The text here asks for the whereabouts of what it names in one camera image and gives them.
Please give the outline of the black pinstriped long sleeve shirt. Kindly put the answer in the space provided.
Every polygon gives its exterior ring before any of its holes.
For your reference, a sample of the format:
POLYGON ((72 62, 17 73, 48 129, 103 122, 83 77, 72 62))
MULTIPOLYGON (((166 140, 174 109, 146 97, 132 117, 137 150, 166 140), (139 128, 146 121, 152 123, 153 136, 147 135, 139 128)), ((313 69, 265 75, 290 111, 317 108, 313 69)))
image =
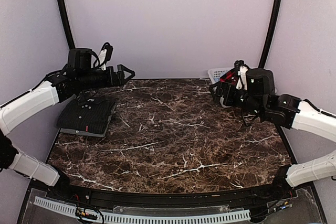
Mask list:
POLYGON ((104 96, 71 100, 57 119, 63 133, 103 137, 106 134, 116 101, 104 96))

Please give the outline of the grey shirt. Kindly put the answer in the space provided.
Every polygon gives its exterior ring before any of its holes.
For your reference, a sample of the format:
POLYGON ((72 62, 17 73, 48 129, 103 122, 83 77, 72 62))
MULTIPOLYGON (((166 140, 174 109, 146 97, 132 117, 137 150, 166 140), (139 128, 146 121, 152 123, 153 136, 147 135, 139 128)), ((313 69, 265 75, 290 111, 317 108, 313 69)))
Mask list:
POLYGON ((62 133, 104 137, 112 119, 112 112, 113 109, 98 111, 93 108, 63 112, 57 120, 57 126, 62 133))

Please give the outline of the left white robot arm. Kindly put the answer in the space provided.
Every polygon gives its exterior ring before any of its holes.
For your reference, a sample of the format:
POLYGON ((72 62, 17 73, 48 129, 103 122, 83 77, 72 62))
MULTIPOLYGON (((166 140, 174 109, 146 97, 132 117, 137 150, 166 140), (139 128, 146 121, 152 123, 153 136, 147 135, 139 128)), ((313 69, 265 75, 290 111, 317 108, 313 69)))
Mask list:
POLYGON ((107 67, 104 70, 75 72, 66 67, 64 71, 46 75, 35 88, 1 105, 1 169, 12 169, 38 180, 53 187, 54 193, 61 200, 71 200, 74 189, 63 181, 68 177, 16 148, 8 138, 9 133, 33 115, 62 103, 83 90, 123 86, 134 77, 135 71, 124 65, 118 65, 116 71, 113 67, 107 67))

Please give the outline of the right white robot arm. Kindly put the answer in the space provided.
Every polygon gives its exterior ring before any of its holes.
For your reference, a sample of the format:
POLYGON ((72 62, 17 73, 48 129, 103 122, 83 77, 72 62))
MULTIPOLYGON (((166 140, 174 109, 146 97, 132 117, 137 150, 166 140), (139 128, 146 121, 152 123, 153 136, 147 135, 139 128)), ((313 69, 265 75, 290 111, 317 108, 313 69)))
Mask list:
MULTIPOLYGON (((287 129, 305 131, 335 141, 335 115, 314 106, 307 99, 292 95, 276 95, 274 87, 246 84, 238 89, 226 82, 210 85, 214 102, 246 110, 261 121, 271 122, 287 129)), ((282 166, 278 169, 268 195, 280 199, 288 188, 335 176, 335 151, 311 161, 282 166)))

